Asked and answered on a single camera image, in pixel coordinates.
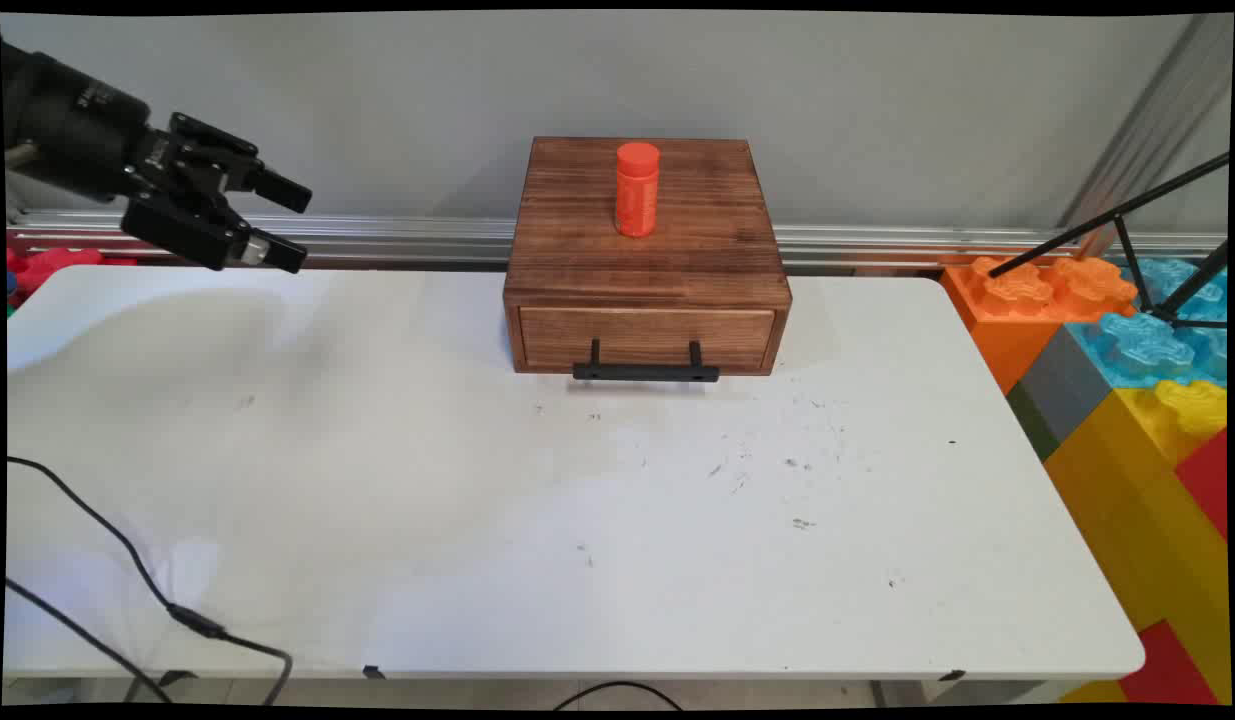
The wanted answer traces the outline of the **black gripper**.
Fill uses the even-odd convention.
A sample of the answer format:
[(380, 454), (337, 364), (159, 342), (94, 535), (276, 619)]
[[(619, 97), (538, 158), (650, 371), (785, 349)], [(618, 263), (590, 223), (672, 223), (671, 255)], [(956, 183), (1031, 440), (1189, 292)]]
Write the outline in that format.
[(193, 195), (173, 172), (206, 182), (214, 196), (254, 193), (296, 212), (308, 210), (310, 188), (270, 169), (259, 147), (224, 128), (183, 112), (163, 127), (149, 117), (149, 105), (127, 91), (4, 42), (5, 149), (33, 149), (19, 174), (95, 203), (128, 199), (120, 231), (210, 270), (242, 264), (300, 272), (305, 246), (262, 231), (228, 207), (182, 207)]

